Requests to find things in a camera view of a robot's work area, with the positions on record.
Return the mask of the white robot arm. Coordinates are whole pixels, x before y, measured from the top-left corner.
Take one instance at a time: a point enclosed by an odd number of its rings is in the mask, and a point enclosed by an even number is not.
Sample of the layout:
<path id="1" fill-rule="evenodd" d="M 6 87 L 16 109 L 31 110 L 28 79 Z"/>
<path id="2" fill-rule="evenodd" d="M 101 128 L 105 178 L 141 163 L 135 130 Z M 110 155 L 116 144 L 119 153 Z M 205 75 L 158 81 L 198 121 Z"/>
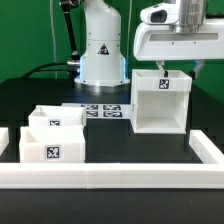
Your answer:
<path id="1" fill-rule="evenodd" d="M 224 59 L 224 13 L 209 14 L 208 0 L 163 0 L 140 12 L 133 55 L 139 61 Z M 72 60 L 80 69 L 75 82 L 88 87 L 118 87 L 129 82 L 120 52 L 121 16 L 104 0 L 60 0 Z M 86 50 L 77 51 L 70 11 L 84 8 Z"/>

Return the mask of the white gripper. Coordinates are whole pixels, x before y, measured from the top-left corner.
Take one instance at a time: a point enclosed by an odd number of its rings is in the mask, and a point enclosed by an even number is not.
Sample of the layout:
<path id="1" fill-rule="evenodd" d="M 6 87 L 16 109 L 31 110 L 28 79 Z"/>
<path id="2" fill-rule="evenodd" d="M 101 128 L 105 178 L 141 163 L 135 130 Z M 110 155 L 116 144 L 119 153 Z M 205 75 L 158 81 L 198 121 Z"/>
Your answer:
<path id="1" fill-rule="evenodd" d="M 170 25 L 141 23 L 135 33 L 133 54 L 138 61 L 156 61 L 160 77 L 167 78 L 164 61 L 196 60 L 190 71 L 197 79 L 202 59 L 224 59 L 224 22 L 206 22 L 194 33 L 175 33 Z"/>

